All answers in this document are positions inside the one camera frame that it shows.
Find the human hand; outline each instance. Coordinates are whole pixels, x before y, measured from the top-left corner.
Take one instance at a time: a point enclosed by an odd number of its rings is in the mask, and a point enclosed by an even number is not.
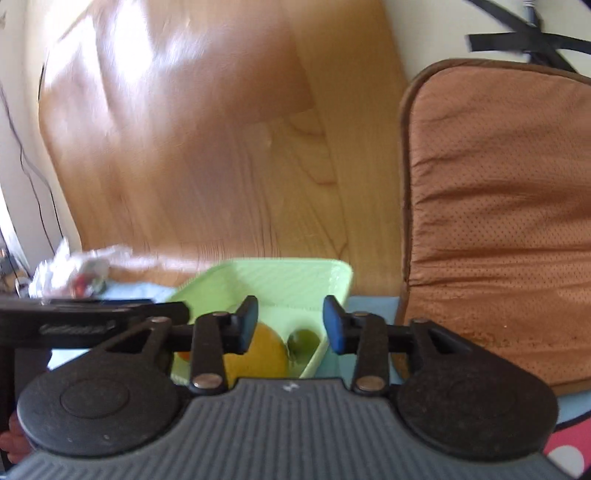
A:
[[[10,415],[8,431],[0,434],[0,449],[8,454],[12,463],[22,461],[31,453],[31,444],[25,437],[21,423],[18,421],[17,412]]]

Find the white polka dot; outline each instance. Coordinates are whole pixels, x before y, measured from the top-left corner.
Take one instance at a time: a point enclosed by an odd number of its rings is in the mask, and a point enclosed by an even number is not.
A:
[[[569,475],[577,478],[585,470],[585,459],[580,450],[572,445],[557,447],[548,454],[548,458]]]

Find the plastic bag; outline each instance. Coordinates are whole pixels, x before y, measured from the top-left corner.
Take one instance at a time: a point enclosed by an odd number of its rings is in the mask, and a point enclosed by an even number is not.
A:
[[[131,249],[115,245],[89,252],[70,252],[64,238],[53,260],[41,262],[29,285],[31,298],[81,299],[100,293],[111,262],[129,257]]]

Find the green fruit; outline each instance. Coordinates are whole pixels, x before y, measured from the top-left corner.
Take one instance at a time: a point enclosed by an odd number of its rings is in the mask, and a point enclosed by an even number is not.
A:
[[[297,363],[308,363],[320,345],[320,338],[311,330],[296,330],[287,339],[290,359]]]

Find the pink polka dot fabric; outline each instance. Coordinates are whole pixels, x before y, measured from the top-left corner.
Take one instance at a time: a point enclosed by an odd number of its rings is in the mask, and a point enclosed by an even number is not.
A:
[[[575,419],[552,434],[544,453],[573,477],[591,467],[591,413]]]

